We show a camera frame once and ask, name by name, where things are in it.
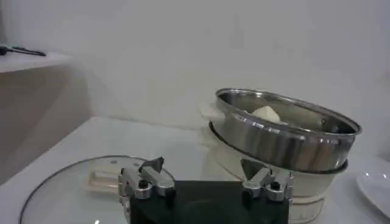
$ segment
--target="white plate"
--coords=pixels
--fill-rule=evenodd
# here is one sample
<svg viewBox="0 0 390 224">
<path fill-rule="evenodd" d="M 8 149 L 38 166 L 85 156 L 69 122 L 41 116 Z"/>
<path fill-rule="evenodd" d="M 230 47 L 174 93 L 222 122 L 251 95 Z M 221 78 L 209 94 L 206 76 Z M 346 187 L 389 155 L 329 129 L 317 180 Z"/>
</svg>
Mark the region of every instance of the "white plate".
<svg viewBox="0 0 390 224">
<path fill-rule="evenodd" d="M 359 190 L 384 215 L 390 218 L 390 170 L 371 172 L 356 177 Z"/>
</svg>

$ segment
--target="white wall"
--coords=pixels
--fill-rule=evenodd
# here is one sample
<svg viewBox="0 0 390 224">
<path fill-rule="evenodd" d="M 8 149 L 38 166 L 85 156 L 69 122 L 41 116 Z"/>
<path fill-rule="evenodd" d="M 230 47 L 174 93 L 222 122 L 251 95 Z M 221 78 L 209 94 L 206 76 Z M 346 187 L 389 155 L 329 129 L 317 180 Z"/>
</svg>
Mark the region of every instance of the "white wall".
<svg viewBox="0 0 390 224">
<path fill-rule="evenodd" d="M 196 104 L 215 89 L 254 87 L 355 119 L 356 152 L 390 151 L 388 0 L 2 0 L 2 9 L 9 41 L 82 65 L 73 75 L 93 114 L 198 127 Z"/>
</svg>

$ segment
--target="black object on shelf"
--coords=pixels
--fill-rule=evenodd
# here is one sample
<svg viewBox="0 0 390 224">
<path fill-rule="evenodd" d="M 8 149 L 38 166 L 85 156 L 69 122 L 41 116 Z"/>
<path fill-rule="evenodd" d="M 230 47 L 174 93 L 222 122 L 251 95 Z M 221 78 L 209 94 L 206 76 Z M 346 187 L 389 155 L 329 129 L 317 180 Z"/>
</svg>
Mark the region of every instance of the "black object on shelf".
<svg viewBox="0 0 390 224">
<path fill-rule="evenodd" d="M 20 54 L 29 54 L 29 55 L 36 55 L 36 56 L 41 56 L 45 57 L 46 54 L 42 51 L 33 51 L 33 50 L 28 50 L 24 47 L 6 47 L 6 46 L 0 46 L 0 56 L 6 55 L 8 52 L 15 52 L 15 53 L 20 53 Z"/>
</svg>

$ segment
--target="metal clamp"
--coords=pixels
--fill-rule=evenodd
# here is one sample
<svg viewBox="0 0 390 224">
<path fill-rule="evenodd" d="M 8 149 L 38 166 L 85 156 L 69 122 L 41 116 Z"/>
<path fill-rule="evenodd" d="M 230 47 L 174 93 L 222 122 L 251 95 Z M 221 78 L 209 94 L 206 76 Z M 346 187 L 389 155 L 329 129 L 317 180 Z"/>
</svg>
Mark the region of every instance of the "metal clamp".
<svg viewBox="0 0 390 224">
<path fill-rule="evenodd" d="M 252 179 L 243 182 L 244 190 L 250 192 L 252 198 L 258 198 L 260 196 L 261 188 L 272 178 L 271 174 L 272 171 L 270 168 L 261 168 Z"/>
<path fill-rule="evenodd" d="M 275 180 L 266 186 L 268 199 L 271 201 L 289 200 L 293 194 L 293 178 L 288 170 L 281 170 Z"/>
</svg>

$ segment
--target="cooker handle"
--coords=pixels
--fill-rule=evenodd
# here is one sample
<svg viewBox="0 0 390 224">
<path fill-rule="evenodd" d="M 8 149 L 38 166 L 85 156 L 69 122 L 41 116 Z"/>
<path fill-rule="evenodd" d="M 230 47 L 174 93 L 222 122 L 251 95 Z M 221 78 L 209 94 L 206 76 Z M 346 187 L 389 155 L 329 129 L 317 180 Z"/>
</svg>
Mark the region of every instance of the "cooker handle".
<svg viewBox="0 0 390 224">
<path fill-rule="evenodd" d="M 199 103 L 198 110 L 205 120 L 217 122 L 225 119 L 225 114 L 220 112 L 214 103 Z"/>
</svg>

